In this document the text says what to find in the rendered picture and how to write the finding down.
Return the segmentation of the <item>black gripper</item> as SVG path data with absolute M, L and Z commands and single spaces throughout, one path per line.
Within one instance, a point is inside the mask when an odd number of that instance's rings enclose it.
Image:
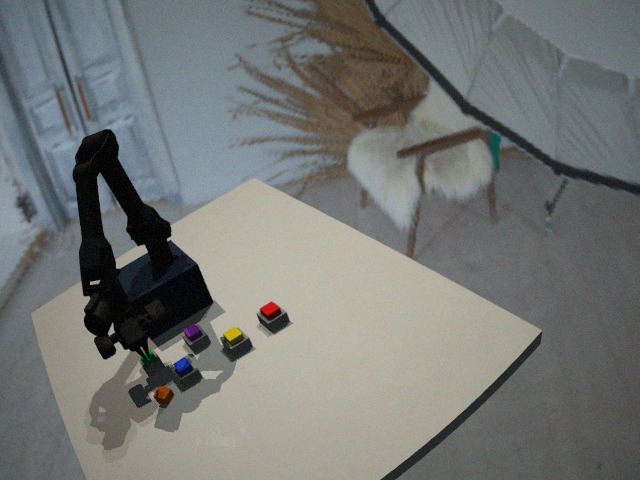
M 163 304 L 159 301 L 159 300 L 155 300 L 154 302 L 151 302 L 149 305 L 144 307 L 146 310 L 146 314 L 143 315 L 143 317 L 146 317 L 147 320 L 149 321 L 149 323 L 152 323 L 152 321 L 154 321 L 155 325 L 158 327 L 161 327 L 162 325 L 168 323 L 171 320 L 171 317 L 168 313 L 168 311 L 165 309 L 165 307 L 163 306 Z M 124 317 L 126 317 L 125 312 L 127 310 L 130 310 L 134 316 L 137 318 L 143 318 L 141 316 L 137 316 L 135 310 L 133 309 L 131 302 L 128 299 L 128 303 L 126 303 L 126 306 L 124 306 L 120 311 L 117 311 L 116 316 L 114 319 L 116 319 L 116 317 L 119 318 L 119 320 L 121 320 L 122 318 L 124 319 Z M 129 311 L 129 312 L 130 312 Z M 127 350 L 128 347 L 127 345 L 124 343 L 124 341 L 122 340 L 122 338 L 118 338 L 116 335 L 116 332 L 113 333 L 112 335 L 106 335 L 106 337 L 98 337 L 96 336 L 94 339 L 94 342 L 97 346 L 97 349 L 99 351 L 99 353 L 102 355 L 102 358 L 107 360 L 108 358 L 110 358 L 111 356 L 113 356 L 115 354 L 116 347 L 114 346 L 115 343 L 120 342 L 122 344 L 122 347 Z M 148 343 L 146 343 L 146 345 L 142 346 L 143 350 L 145 351 L 147 357 L 150 358 L 149 355 L 149 350 L 148 350 Z M 145 360 L 147 359 L 146 356 L 143 354 L 142 349 L 138 348 L 136 350 L 136 352 L 141 355 L 141 357 L 143 357 Z

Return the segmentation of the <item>blue button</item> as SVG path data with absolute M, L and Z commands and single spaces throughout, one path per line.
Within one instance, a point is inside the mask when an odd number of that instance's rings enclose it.
M 172 370 L 184 387 L 187 387 L 202 378 L 198 368 L 189 358 L 186 359 L 184 357 L 180 361 L 178 360 L 174 363 Z

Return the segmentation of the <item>yellow button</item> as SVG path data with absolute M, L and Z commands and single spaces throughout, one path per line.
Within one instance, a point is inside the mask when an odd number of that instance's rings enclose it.
M 249 337 L 240 329 L 233 327 L 220 338 L 224 348 L 234 357 L 252 347 Z

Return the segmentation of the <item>red button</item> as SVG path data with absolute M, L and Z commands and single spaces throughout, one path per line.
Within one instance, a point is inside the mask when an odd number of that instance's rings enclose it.
M 275 329 L 290 321 L 288 313 L 273 302 L 262 306 L 260 312 L 257 313 L 257 317 L 259 322 L 270 332 L 275 331 Z

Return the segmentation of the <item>orange block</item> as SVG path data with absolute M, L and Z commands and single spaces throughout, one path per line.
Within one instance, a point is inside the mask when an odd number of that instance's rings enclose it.
M 159 386 L 153 397 L 156 401 L 169 405 L 171 399 L 173 399 L 172 397 L 174 397 L 174 393 L 170 388 Z

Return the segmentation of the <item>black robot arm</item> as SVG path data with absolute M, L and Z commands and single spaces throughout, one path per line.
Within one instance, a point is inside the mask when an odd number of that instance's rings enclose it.
M 128 297 L 118 279 L 112 246 L 103 232 L 97 177 L 104 180 L 128 217 L 126 231 L 135 244 L 145 245 L 150 256 L 149 266 L 158 270 L 178 258 L 171 252 L 167 239 L 172 236 L 169 221 L 153 207 L 142 202 L 118 159 L 119 144 L 112 130 L 102 130 L 86 136 L 75 155 L 73 180 L 76 184 L 82 242 L 79 260 L 83 295 L 90 297 L 85 306 L 84 326 L 98 336 L 106 337 L 111 324 L 117 337 L 131 352 L 148 343 L 153 331 L 146 317 L 136 318 L 127 310 L 126 317 L 115 318 Z M 100 280 L 99 284 L 90 282 Z M 130 311 L 130 312 L 129 312 Z M 141 323 L 141 324 L 140 324 Z

